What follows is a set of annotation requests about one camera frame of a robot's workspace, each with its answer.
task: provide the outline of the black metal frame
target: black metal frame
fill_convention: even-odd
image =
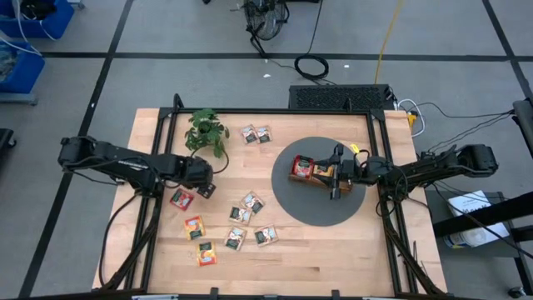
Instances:
[[[177,101],[174,99],[174,107],[161,107],[157,119],[157,125],[156,125],[156,131],[154,135],[154,141],[152,145],[152,154],[156,154],[157,150],[160,147],[160,142],[162,140],[162,129],[164,126],[165,120],[170,117],[170,127],[167,134],[167,144],[165,146],[165,153],[169,153],[172,150],[172,142],[175,132],[175,126],[176,126],[176,120],[177,116],[180,113],[194,113],[197,110],[200,110],[202,108],[184,108],[181,101]],[[375,117],[375,113],[377,112],[371,112],[369,111],[350,111],[350,110],[295,110],[295,109],[288,109],[288,108],[217,108],[217,113],[231,113],[231,114],[320,114],[320,115],[357,115],[357,116],[364,116],[366,118],[366,125],[368,126],[368,135],[370,139],[371,144],[371,153],[372,155],[379,155],[378,152],[378,146],[377,146],[377,139],[376,139],[376,131],[374,128],[373,119]],[[392,161],[392,152],[391,152],[391,145],[389,142],[388,134],[387,134],[387,127],[385,119],[380,119],[379,117],[376,118],[376,120],[379,123],[380,131],[381,131],[381,140],[383,142],[383,148],[385,151],[385,157],[386,159]],[[135,230],[135,236],[133,238],[133,246],[135,246],[138,243],[138,240],[140,236],[142,235],[142,231],[144,228],[144,223],[146,221],[147,217],[147,209],[148,209],[148,198],[143,198],[141,203],[141,209],[139,211],[139,216],[137,220],[137,227]],[[156,206],[160,206],[162,203],[162,200],[160,198],[156,199]],[[396,222],[397,222],[397,228],[399,232],[399,236],[406,246],[407,249],[409,249],[409,239],[407,237],[406,232],[406,224],[405,220],[403,218],[403,211],[401,209],[400,203],[395,203],[396,205]],[[386,210],[387,207],[381,206],[381,210],[383,212],[383,215],[386,216]],[[385,228],[386,226],[386,219],[388,217],[383,217],[383,226]],[[147,253],[146,253],[146,259],[145,264],[142,270],[142,279],[141,279],[141,286],[140,288],[144,291],[147,291],[148,288],[148,282],[150,278],[151,268],[152,268],[152,258],[153,253],[155,250],[155,243],[157,240],[157,232],[152,236],[152,239],[147,245]],[[388,260],[391,268],[391,279],[392,279],[392,286],[395,295],[402,294],[401,290],[401,280],[398,270],[398,264],[396,260],[396,251],[395,247],[390,239],[386,239],[386,247],[387,247],[387,255]],[[405,295],[409,294],[417,294],[418,289],[416,286],[416,279],[414,274],[411,272],[411,270],[407,267],[407,280],[409,285],[409,293],[404,293]],[[133,276],[134,276],[135,269],[134,267],[130,271],[130,273],[127,275],[126,282],[125,282],[125,288],[132,288],[133,283]],[[192,298],[202,298],[201,295],[188,295]],[[246,296],[244,298],[264,298],[264,296]]]

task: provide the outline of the red package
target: red package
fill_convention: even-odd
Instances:
[[[194,196],[178,188],[177,191],[174,193],[174,196],[172,196],[172,198],[170,199],[170,203],[176,205],[182,211],[186,211],[189,205],[191,205],[192,199],[194,199]]]
[[[304,157],[302,155],[296,155],[294,162],[292,163],[292,175],[299,178],[309,179],[311,178],[314,161],[312,158]]]

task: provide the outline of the blue bin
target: blue bin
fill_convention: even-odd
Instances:
[[[26,38],[49,38],[46,34],[48,33],[52,38],[58,39],[65,33],[65,29],[67,29],[67,25],[74,14],[74,8],[72,8],[67,0],[43,1],[54,3],[57,11],[42,20],[42,26],[38,20],[21,19],[22,30]],[[12,0],[0,0],[0,15],[11,17],[0,19],[0,30],[11,38],[22,38],[20,28],[18,27],[18,20],[15,18],[16,13],[13,9]]]
[[[33,51],[27,42],[10,42],[15,46]],[[19,51],[9,47],[17,53],[18,60],[11,74],[0,82],[0,93],[30,93],[44,67],[44,59],[37,54]]]

